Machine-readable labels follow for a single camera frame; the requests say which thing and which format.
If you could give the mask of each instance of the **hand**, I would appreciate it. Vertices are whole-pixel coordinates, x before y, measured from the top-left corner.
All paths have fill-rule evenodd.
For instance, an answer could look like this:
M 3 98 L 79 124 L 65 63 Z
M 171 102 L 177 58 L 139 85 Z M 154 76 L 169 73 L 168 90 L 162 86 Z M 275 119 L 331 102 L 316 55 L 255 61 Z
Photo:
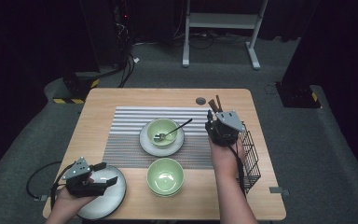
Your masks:
M 53 210 L 48 216 L 47 224 L 63 224 L 76 216 L 78 211 L 86 204 L 92 202 L 97 197 L 77 198 L 71 195 L 67 188 L 60 189 Z
M 216 176 L 232 176 L 235 178 L 238 167 L 235 155 L 228 147 L 220 147 L 209 139 L 209 145 L 211 146 L 212 164 Z M 238 155 L 242 161 L 245 159 L 245 151 L 240 138 L 237 143 L 231 146 L 234 151 L 238 151 Z

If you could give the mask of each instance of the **white metal stand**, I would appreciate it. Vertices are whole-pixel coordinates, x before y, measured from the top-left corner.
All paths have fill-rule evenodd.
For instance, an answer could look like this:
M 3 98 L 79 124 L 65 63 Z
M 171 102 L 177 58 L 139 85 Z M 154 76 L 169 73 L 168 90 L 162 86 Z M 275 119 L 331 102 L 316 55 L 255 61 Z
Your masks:
M 189 47 L 189 32 L 190 27 L 206 27 L 206 28 L 231 28 L 231 29 L 246 29 L 254 30 L 250 42 L 246 42 L 249 56 L 252 61 L 254 70 L 260 69 L 260 63 L 255 55 L 255 41 L 257 40 L 258 31 L 260 30 L 261 22 L 266 11 L 269 0 L 263 0 L 260 11 L 256 15 L 242 15 L 242 14 L 214 14 L 214 13 L 191 13 L 190 0 L 187 0 L 186 7 L 186 34 L 185 44 L 183 49 L 183 67 L 190 66 L 190 47 Z

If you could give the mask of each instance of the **wire basket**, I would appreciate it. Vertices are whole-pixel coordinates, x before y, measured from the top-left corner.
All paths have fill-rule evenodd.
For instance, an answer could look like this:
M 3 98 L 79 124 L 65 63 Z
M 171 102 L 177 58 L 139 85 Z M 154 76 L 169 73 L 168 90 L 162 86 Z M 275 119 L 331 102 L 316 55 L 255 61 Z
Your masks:
M 239 138 L 241 139 L 243 147 L 245 149 L 245 161 L 243 163 L 243 185 L 245 193 L 247 194 L 249 192 L 249 189 L 261 177 L 261 174 L 257 165 L 258 156 L 255 150 L 255 144 L 251 133 L 249 131 L 240 133 Z

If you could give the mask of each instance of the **placemat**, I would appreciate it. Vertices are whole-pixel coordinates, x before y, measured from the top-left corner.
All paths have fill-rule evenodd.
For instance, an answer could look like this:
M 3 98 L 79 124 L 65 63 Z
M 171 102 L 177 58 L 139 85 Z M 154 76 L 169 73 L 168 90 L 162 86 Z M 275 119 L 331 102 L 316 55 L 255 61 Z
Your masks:
M 208 108 L 118 106 L 112 120 L 103 161 L 117 168 L 148 168 L 159 157 L 148 154 L 141 147 L 139 135 L 153 119 L 172 119 L 178 124 L 193 119 L 183 127 L 185 142 L 168 156 L 184 169 L 213 169 L 208 134 L 205 131 Z

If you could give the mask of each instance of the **bowl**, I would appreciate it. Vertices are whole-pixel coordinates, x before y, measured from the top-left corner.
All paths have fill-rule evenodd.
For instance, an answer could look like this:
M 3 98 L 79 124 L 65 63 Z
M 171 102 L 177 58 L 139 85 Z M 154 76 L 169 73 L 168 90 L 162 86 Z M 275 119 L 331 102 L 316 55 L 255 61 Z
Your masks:
M 147 128 L 147 138 L 157 147 L 167 147 L 176 140 L 177 131 L 169 133 L 177 128 L 175 121 L 171 119 L 155 119 L 149 123 Z M 162 141 L 155 141 L 155 135 L 160 133 L 169 133 Z
M 158 196 L 169 197 L 177 193 L 185 180 L 179 162 L 162 158 L 154 161 L 147 169 L 147 185 Z

